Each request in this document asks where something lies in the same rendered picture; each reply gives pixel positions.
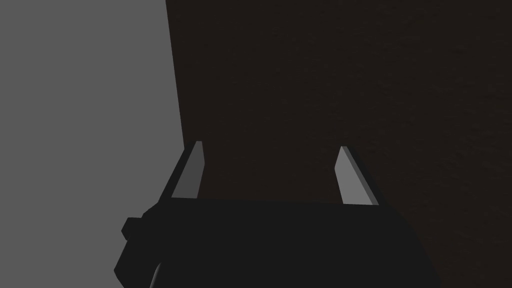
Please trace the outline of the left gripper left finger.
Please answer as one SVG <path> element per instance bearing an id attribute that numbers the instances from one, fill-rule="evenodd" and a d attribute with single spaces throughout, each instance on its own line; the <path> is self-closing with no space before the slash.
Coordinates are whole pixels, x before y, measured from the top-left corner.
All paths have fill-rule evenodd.
<path id="1" fill-rule="evenodd" d="M 203 142 L 191 141 L 184 147 L 175 168 L 159 197 L 159 202 L 171 198 L 196 199 L 205 168 Z"/>

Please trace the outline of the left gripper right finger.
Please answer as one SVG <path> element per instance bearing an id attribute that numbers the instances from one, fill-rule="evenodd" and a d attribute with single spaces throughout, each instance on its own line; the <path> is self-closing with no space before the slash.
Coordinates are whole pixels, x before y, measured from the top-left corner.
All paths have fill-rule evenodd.
<path id="1" fill-rule="evenodd" d="M 339 148 L 334 172 L 344 204 L 385 205 L 384 195 L 354 147 L 341 146 Z"/>

